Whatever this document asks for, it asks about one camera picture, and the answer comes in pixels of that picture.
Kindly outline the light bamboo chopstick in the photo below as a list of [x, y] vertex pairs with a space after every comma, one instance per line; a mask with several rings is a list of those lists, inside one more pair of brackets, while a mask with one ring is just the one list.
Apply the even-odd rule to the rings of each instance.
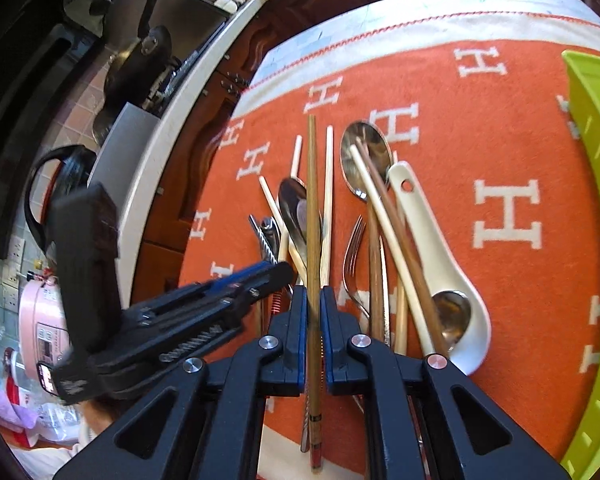
[[332, 258], [332, 201], [334, 200], [334, 127], [326, 128], [325, 183], [323, 204], [323, 239], [321, 249], [321, 286], [329, 284]]

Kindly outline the pale chopstick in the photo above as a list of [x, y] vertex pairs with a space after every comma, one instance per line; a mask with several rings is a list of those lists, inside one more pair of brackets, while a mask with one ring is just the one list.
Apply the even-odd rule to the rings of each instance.
[[[290, 168], [290, 175], [293, 178], [298, 176], [301, 149], [302, 136], [296, 136], [296, 140], [294, 141], [294, 152], [292, 153]], [[294, 248], [294, 243], [291, 243], [289, 241], [289, 233], [286, 228], [286, 224], [284, 223], [282, 215], [280, 214], [279, 206], [277, 205], [276, 200], [274, 200], [274, 196], [270, 188], [268, 187], [268, 182], [266, 182], [265, 177], [259, 177], [259, 184], [262, 193], [265, 197], [265, 200], [268, 203], [268, 206], [270, 207], [270, 211], [272, 212], [272, 215], [276, 221], [276, 224], [280, 229], [280, 234], [282, 234], [282, 238], [280, 239], [277, 261], [282, 262], [287, 258], [287, 256], [291, 256], [291, 260], [294, 263], [294, 266], [296, 267], [298, 277], [300, 278], [300, 282], [304, 283], [304, 281], [306, 280], [306, 265], [303, 263], [300, 254], [298, 253], [298, 250]]]

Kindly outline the steel twisted chopstick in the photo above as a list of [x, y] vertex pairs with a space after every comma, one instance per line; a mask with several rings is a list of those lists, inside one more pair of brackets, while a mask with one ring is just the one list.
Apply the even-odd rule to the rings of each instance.
[[268, 263], [278, 263], [277, 252], [272, 249], [270, 239], [266, 236], [266, 232], [262, 230], [262, 226], [260, 226], [259, 222], [257, 222], [252, 214], [248, 216], [248, 221], [254, 235], [257, 237], [262, 259]]

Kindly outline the small steel spoon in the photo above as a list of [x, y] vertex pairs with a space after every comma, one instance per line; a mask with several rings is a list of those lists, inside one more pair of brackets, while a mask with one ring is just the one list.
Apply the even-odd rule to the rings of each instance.
[[294, 247], [306, 263], [306, 188], [297, 179], [286, 177], [278, 186], [280, 214]]

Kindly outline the steel fork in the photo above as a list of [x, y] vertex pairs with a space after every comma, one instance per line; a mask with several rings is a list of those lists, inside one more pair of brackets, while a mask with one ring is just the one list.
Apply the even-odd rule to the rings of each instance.
[[354, 222], [352, 232], [350, 234], [346, 251], [344, 252], [342, 264], [342, 279], [343, 287], [349, 298], [361, 311], [364, 318], [370, 318], [370, 312], [365, 307], [365, 304], [358, 293], [358, 285], [356, 284], [355, 272], [356, 264], [358, 263], [358, 252], [360, 251], [362, 238], [366, 228], [366, 222], [362, 216], [358, 216]]

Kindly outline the white ceramic soup spoon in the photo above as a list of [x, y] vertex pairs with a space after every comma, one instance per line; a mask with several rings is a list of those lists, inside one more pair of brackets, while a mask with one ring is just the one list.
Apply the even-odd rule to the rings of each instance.
[[411, 165], [393, 164], [388, 181], [414, 238], [451, 361], [463, 373], [475, 373], [491, 342], [486, 304], [453, 256]]

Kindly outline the dark wooden chopstick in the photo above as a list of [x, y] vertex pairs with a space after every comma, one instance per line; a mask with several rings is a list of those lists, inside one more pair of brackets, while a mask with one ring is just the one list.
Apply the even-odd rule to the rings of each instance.
[[306, 277], [309, 301], [308, 365], [309, 365], [309, 442], [310, 466], [314, 474], [322, 470], [322, 406], [321, 406], [321, 322], [320, 322], [320, 204], [317, 182], [316, 119], [308, 117], [308, 170], [306, 170]]

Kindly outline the large steel spoon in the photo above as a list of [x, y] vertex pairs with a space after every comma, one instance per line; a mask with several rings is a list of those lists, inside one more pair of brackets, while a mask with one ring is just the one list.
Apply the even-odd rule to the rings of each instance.
[[388, 143], [369, 122], [351, 122], [342, 134], [339, 156], [347, 187], [366, 203], [367, 208], [370, 332], [374, 338], [390, 344], [389, 306], [384, 287], [386, 265], [382, 255], [379, 221], [372, 200], [373, 193], [378, 194], [372, 178], [373, 170], [385, 177], [390, 164]]

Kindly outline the pink rice cooker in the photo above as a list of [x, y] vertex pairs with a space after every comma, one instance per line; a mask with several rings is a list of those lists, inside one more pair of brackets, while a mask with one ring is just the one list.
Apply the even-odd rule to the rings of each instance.
[[38, 362], [55, 365], [70, 341], [56, 276], [28, 281], [20, 295], [19, 348], [24, 372], [38, 378]]

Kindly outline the black phone on gripper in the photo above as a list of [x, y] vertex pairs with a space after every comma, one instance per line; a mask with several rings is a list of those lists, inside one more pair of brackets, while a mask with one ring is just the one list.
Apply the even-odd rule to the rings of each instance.
[[117, 207], [99, 183], [58, 200], [50, 216], [70, 340], [91, 354], [106, 349], [122, 323], [117, 226]]

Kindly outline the black electric kettle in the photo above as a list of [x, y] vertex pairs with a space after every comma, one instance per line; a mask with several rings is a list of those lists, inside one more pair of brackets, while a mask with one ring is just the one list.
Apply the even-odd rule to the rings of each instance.
[[[82, 144], [69, 144], [47, 152], [33, 165], [24, 189], [23, 212], [27, 226], [38, 247], [47, 254], [52, 244], [50, 237], [50, 210], [53, 201], [59, 200], [78, 188], [85, 188], [97, 154]], [[43, 193], [40, 218], [35, 218], [31, 210], [31, 194], [34, 180], [40, 170], [49, 162], [58, 162]]]

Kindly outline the black frying pan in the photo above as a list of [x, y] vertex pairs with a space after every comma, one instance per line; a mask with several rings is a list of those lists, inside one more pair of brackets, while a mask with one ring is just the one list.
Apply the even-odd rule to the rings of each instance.
[[172, 38], [166, 26], [149, 24], [158, 0], [146, 0], [137, 38], [113, 58], [104, 83], [104, 104], [93, 123], [95, 142], [102, 146], [126, 103], [142, 105], [166, 69], [172, 55]]

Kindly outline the orange H-pattern cloth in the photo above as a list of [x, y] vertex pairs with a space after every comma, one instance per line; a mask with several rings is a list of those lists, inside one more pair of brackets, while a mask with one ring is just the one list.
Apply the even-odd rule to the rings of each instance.
[[600, 66], [582, 0], [384, 0], [265, 55], [216, 152], [183, 283], [259, 257], [296, 136], [365, 120], [408, 162], [453, 256], [486, 304], [474, 382], [564, 466], [600, 466], [600, 133], [576, 112], [578, 56]]

